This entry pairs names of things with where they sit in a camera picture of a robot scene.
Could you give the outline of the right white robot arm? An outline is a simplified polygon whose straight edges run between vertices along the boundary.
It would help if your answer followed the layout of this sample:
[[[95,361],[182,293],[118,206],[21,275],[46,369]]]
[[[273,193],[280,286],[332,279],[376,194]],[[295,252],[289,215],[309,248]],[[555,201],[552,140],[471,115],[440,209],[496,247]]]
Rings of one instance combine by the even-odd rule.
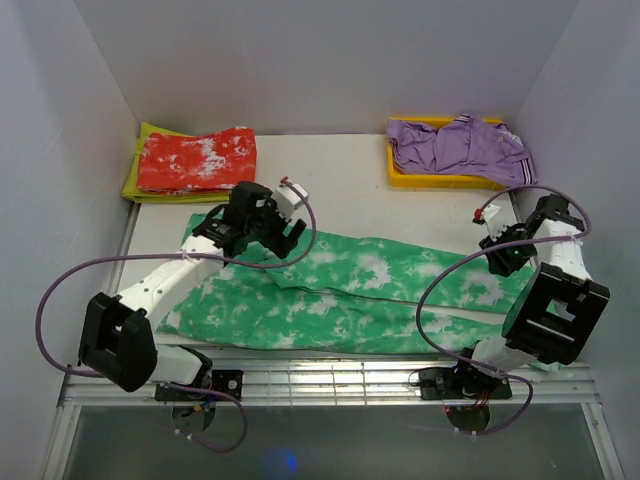
[[[451,382],[464,397],[493,393],[503,383],[500,373],[526,364],[573,363],[610,299],[609,289],[585,267],[577,237],[585,224],[571,215],[565,198],[540,198],[526,220],[514,225],[493,204],[477,211],[474,220],[488,230],[480,246],[489,252],[490,273],[508,277],[531,258],[537,268],[500,335],[463,350],[465,359],[452,371]]]

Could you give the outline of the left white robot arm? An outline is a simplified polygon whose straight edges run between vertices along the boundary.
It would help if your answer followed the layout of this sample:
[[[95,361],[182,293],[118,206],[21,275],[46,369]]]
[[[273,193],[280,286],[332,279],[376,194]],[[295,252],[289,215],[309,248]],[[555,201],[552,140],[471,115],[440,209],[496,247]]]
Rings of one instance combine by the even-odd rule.
[[[192,229],[180,249],[146,277],[113,296],[88,303],[79,345],[79,362],[126,392],[148,382],[177,384],[190,399],[212,387],[211,361],[184,346],[160,345],[161,321],[208,277],[258,243],[289,266],[289,254],[306,229],[293,216],[308,206],[309,195],[287,179],[275,189],[254,182],[236,185],[225,204],[214,207]]]

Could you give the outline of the green tie-dye trousers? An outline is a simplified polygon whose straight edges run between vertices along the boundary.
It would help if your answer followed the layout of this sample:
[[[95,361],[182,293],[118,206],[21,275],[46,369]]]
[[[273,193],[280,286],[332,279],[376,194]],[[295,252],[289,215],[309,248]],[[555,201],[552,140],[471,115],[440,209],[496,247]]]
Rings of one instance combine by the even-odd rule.
[[[208,277],[159,331],[254,350],[347,354],[459,351],[496,337],[532,276],[491,274],[484,259],[384,238],[305,232],[295,263],[250,245]]]

